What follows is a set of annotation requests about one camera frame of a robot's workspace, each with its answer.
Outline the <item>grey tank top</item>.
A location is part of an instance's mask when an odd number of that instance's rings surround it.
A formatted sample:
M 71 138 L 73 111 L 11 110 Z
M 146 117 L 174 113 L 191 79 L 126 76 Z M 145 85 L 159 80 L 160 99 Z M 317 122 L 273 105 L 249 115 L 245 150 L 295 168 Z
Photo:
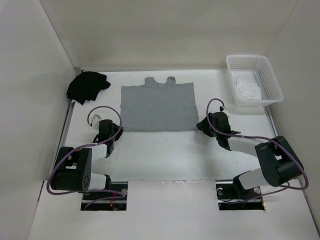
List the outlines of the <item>grey tank top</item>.
M 176 83 L 169 76 L 165 83 L 146 77 L 143 85 L 121 87 L 120 115 L 126 132 L 191 132 L 199 114 L 194 84 Z

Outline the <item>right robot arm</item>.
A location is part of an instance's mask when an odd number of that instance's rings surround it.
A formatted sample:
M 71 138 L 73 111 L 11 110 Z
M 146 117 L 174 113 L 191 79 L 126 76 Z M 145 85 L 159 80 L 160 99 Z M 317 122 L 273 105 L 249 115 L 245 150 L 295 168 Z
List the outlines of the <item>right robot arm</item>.
M 259 168 L 233 178 L 231 190 L 236 199 L 247 200 L 247 194 L 261 186 L 289 189 L 289 184 L 283 184 L 303 175 L 301 161 L 283 136 L 272 139 L 241 136 L 238 131 L 231 130 L 227 114 L 222 111 L 208 113 L 196 127 L 208 137 L 215 138 L 223 149 L 257 158 Z

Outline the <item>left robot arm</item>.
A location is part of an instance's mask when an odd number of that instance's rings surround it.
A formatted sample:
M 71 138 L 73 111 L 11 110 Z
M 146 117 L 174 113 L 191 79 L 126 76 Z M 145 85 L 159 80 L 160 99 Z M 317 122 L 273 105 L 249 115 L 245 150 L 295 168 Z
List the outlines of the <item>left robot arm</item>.
M 114 142 L 119 140 L 124 130 L 110 119 L 99 120 L 97 126 L 98 134 L 92 143 L 78 147 L 63 146 L 59 149 L 46 185 L 50 194 L 58 195 L 53 190 L 84 193 L 95 189 L 100 199 L 105 200 L 112 195 L 107 175 L 92 177 L 92 163 L 111 155 Z

